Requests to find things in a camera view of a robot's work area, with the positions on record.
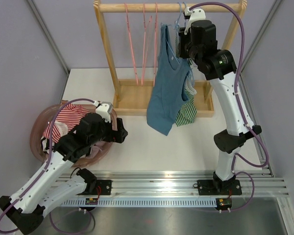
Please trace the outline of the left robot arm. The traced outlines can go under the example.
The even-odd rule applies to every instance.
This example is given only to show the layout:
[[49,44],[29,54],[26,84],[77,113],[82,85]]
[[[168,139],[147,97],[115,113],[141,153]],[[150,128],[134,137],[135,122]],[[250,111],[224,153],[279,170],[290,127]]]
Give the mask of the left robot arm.
[[48,159],[32,178],[16,193],[0,198],[0,208],[24,235],[35,231],[44,218],[67,199],[99,192],[97,177],[88,169],[80,169],[66,183],[49,191],[51,185],[71,168],[97,142],[123,143],[128,132],[123,120],[116,119],[117,129],[101,115],[88,113],[68,134],[54,145]]

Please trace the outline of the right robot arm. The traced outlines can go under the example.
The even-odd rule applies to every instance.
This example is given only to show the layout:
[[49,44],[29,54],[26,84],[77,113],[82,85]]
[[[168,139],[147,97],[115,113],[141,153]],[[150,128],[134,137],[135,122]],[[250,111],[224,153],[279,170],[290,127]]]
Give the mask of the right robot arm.
[[179,56],[192,59],[200,72],[205,75],[213,87],[220,102],[226,129],[214,135],[215,145],[219,149],[217,169],[212,180],[207,183],[199,181],[198,189],[201,195],[225,195],[235,192],[238,184],[232,170],[236,153],[239,153],[244,143],[260,134],[262,129],[248,118],[251,129],[245,126],[235,95],[237,67],[230,51],[219,49],[216,40],[216,26],[210,20],[198,20],[183,27],[179,31]]

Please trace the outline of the pink wire hanger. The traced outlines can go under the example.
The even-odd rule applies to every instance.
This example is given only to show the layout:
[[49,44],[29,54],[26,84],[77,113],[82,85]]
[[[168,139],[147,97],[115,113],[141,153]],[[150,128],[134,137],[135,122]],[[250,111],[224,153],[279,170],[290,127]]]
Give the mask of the pink wire hanger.
[[147,65],[147,54],[148,54],[148,40],[150,33],[150,24],[152,21],[152,16],[146,20],[146,4],[143,4],[143,26],[144,26],[144,40],[143,40],[143,61],[142,61],[142,76],[141,76],[141,86],[144,84],[144,78],[146,73]]
[[153,64],[153,87],[155,86],[155,79],[157,73],[157,30],[158,30],[158,3],[155,3],[155,23],[154,23],[154,64]]
[[137,66],[136,66],[134,48],[133,48],[132,37],[131,37],[131,29],[130,29],[130,22],[129,22],[128,7],[127,7],[126,3],[124,3],[124,7],[125,7],[125,13],[126,13],[127,32],[128,32],[128,39],[129,39],[129,44],[130,44],[130,52],[131,52],[131,57],[132,57],[134,75],[135,75],[135,79],[136,79],[136,85],[139,85],[138,74],[137,74]]

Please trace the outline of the black white striped tank top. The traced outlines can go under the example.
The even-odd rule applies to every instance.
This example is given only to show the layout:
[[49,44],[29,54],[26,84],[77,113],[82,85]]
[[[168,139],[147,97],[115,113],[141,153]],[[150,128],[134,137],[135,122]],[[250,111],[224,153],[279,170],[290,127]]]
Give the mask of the black white striped tank top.
[[42,137],[40,143],[42,151],[45,154],[49,154],[49,139]]

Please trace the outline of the pink tank top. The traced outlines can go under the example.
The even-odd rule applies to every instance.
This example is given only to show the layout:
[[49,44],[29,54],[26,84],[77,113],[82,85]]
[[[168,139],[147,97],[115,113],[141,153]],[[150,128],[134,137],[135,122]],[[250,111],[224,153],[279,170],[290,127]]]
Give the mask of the pink tank top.
[[95,158],[98,154],[101,154],[103,152],[103,150],[105,149],[105,146],[107,145],[107,142],[104,141],[100,141],[97,142],[96,144],[94,144],[91,148],[90,148],[90,152],[87,155],[87,158]]

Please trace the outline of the red white striped tank top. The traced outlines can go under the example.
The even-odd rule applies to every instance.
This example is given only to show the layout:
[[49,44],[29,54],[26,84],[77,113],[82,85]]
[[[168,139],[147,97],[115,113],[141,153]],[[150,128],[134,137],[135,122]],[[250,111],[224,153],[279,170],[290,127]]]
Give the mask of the red white striped tank top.
[[52,142],[57,143],[59,139],[68,134],[89,111],[82,105],[69,104],[57,115],[52,128]]

